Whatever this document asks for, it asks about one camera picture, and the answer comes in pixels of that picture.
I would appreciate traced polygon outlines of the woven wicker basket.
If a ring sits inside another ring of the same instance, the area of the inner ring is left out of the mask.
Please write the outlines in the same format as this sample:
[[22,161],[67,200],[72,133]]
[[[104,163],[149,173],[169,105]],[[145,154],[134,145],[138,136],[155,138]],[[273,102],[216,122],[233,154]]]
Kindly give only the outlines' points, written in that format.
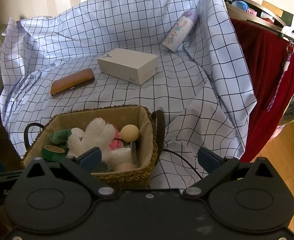
[[116,189],[146,189],[163,150],[165,118],[161,110],[123,105],[58,114],[50,120],[27,149],[23,165],[33,158],[58,162],[79,157],[97,147],[95,154],[107,171],[90,174]]

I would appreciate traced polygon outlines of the brown leather wallet case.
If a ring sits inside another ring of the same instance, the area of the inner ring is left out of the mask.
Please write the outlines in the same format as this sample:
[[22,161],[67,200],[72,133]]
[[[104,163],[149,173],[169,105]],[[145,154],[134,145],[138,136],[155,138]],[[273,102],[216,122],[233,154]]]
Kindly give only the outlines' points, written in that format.
[[90,84],[94,80],[93,71],[90,68],[87,68],[54,81],[51,85],[50,94],[52,97],[55,97],[70,90]]

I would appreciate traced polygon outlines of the green white radish plush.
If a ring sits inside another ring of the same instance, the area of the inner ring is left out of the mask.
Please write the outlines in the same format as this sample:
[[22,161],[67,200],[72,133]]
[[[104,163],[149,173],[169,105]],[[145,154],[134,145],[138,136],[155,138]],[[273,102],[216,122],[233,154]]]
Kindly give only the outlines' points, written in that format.
[[49,137],[50,142],[63,149],[68,148],[68,138],[72,134],[72,129],[61,129],[51,134]]

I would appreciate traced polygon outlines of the white gauze pack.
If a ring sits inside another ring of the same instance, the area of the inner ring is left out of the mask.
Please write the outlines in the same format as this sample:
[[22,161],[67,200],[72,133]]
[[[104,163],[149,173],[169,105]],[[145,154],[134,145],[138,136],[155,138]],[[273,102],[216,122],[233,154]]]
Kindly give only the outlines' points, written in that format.
[[107,162],[110,167],[115,167],[123,163],[132,163],[131,148],[126,147],[110,151]]

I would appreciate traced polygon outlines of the white plush bunny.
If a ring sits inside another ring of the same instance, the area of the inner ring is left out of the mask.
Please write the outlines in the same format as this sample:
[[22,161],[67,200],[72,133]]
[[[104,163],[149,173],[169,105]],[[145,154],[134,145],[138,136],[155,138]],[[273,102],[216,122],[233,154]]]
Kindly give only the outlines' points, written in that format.
[[109,144],[114,139],[115,129],[103,118],[92,120],[85,131],[73,128],[68,138],[68,156],[79,157],[88,150],[98,147],[101,150],[102,161],[107,162],[111,149]]

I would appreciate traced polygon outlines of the red cloth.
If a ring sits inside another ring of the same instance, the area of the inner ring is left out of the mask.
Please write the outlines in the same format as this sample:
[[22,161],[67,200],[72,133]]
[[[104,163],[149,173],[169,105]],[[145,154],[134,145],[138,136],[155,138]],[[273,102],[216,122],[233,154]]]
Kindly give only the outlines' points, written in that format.
[[[240,160],[250,162],[263,149],[278,126],[294,94],[294,46],[264,28],[231,20],[250,72],[257,104],[250,113],[246,149]],[[287,52],[293,51],[283,71]]]

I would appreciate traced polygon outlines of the purple bunny bottle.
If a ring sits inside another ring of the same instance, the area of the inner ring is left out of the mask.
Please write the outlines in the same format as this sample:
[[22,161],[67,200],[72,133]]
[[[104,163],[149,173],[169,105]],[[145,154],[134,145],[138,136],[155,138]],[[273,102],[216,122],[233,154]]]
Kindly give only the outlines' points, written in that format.
[[191,32],[194,25],[197,23],[199,16],[195,9],[187,10],[174,24],[171,31],[169,31],[162,45],[175,53],[184,39]]

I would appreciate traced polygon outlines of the wooden shelf with items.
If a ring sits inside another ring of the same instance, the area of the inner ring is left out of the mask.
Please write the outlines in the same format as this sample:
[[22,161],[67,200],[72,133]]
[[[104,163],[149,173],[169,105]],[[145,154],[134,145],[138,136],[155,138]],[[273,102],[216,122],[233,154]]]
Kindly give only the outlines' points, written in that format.
[[233,18],[251,21],[274,30],[282,38],[294,39],[294,0],[273,0],[278,4],[291,6],[289,11],[265,0],[225,0],[227,11]]

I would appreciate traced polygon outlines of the white checkered cloth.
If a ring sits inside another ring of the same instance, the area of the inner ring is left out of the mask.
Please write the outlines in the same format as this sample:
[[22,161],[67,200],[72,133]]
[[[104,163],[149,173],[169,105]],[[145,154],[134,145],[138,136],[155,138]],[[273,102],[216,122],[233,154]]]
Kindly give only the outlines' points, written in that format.
[[164,148],[151,186],[186,188],[205,147],[245,152],[256,104],[224,0],[89,0],[55,17],[8,21],[0,55],[3,125],[20,156],[31,122],[121,105],[162,111]]

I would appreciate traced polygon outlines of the beige tape roll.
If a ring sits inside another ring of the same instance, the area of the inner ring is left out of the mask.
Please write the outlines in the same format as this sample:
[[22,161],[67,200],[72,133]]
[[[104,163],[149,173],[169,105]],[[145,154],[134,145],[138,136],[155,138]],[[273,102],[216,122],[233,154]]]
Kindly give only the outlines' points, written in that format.
[[114,172],[127,172],[137,169],[137,166],[133,163],[122,163],[118,164],[113,168]]

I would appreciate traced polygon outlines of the white rectangular box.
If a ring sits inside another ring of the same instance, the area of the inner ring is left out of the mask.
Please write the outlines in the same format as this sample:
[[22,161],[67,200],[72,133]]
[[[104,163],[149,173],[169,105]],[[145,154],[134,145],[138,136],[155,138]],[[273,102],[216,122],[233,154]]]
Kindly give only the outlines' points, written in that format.
[[158,55],[116,48],[97,58],[102,73],[141,86],[158,72]]

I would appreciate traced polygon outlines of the pink white cloth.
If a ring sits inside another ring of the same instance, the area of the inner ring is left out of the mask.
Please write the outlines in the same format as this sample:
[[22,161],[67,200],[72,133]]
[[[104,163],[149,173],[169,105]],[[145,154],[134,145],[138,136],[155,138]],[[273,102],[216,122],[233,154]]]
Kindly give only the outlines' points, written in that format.
[[120,132],[118,131],[118,128],[116,126],[114,126],[114,129],[115,129],[114,139],[109,144],[109,148],[111,150],[117,150],[119,148],[123,148],[123,146],[124,146],[124,143],[122,141],[122,138],[121,138]]

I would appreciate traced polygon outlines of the green wooden mushroom peg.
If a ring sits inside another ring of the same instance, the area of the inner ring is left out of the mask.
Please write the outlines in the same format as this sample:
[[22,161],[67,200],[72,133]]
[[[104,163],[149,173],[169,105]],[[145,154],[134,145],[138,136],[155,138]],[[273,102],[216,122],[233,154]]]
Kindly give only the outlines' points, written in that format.
[[121,129],[120,136],[125,142],[134,142],[139,138],[139,129],[132,124],[126,125]]

